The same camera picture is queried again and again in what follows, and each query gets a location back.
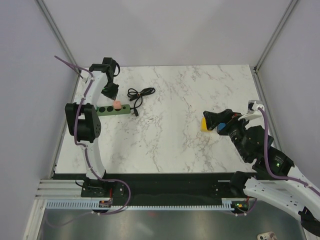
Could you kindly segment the blue cube socket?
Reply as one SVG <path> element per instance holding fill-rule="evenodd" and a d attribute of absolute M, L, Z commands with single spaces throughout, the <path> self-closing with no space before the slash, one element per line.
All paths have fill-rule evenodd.
<path fill-rule="evenodd" d="M 216 127 L 216 132 L 219 134 L 224 128 L 226 127 L 226 124 L 221 122 Z"/>

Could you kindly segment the yellow cube socket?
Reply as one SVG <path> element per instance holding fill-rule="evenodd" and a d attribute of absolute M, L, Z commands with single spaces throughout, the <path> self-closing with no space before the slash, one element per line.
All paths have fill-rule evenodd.
<path fill-rule="evenodd" d="M 207 129 L 207 123 L 206 123 L 206 119 L 204 117 L 201 119 L 201 122 L 200 122 L 200 130 L 202 132 L 208 132 L 209 131 Z"/>

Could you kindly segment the pink cube block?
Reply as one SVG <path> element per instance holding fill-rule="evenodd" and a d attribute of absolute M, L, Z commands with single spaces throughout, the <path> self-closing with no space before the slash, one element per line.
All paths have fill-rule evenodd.
<path fill-rule="evenodd" d="M 118 100 L 114 101 L 114 102 L 113 102 L 113 108 L 114 108 L 115 110 L 121 110 L 121 109 L 122 109 L 122 104 L 121 104 L 121 102 L 118 101 Z"/>

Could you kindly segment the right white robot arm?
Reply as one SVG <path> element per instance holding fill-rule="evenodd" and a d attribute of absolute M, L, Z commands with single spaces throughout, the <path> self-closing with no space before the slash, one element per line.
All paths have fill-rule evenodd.
<path fill-rule="evenodd" d="M 225 109 L 222 112 L 203 112 L 208 131 L 230 137 L 240 157 L 259 177 L 283 184 L 287 194 L 264 186 L 246 173 L 237 171 L 229 182 L 235 197 L 247 195 L 260 199 L 294 217 L 315 236 L 320 235 L 320 189 L 308 180 L 294 162 L 272 147 L 268 117 L 262 104 L 253 104 L 246 114 Z"/>

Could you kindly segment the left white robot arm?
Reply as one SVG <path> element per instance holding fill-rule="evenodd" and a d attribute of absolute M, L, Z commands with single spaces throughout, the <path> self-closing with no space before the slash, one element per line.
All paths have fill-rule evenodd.
<path fill-rule="evenodd" d="M 114 77 L 120 73 L 119 64 L 111 57 L 104 57 L 102 63 L 93 63 L 89 69 L 83 94 L 73 103 L 65 105 L 68 130 L 74 143 L 82 150 L 86 174 L 82 185 L 83 198 L 109 198 L 110 185 L 106 181 L 106 170 L 101 160 L 98 137 L 102 124 L 97 113 L 100 95 L 115 101 L 119 85 Z"/>

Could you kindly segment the green power strip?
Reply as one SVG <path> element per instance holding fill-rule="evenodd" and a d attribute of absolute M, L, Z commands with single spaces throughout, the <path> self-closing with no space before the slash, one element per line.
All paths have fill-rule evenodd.
<path fill-rule="evenodd" d="M 96 112 L 99 117 L 128 115 L 131 113 L 131 107 L 129 104 L 123 104 L 119 109 L 115 109 L 113 105 L 100 106 L 97 107 Z"/>

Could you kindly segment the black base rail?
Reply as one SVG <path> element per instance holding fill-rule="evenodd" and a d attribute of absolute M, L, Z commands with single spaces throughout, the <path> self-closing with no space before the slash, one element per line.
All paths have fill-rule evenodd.
<path fill-rule="evenodd" d="M 105 176 L 116 205 L 219 204 L 246 198 L 230 188 L 235 173 L 122 173 Z"/>

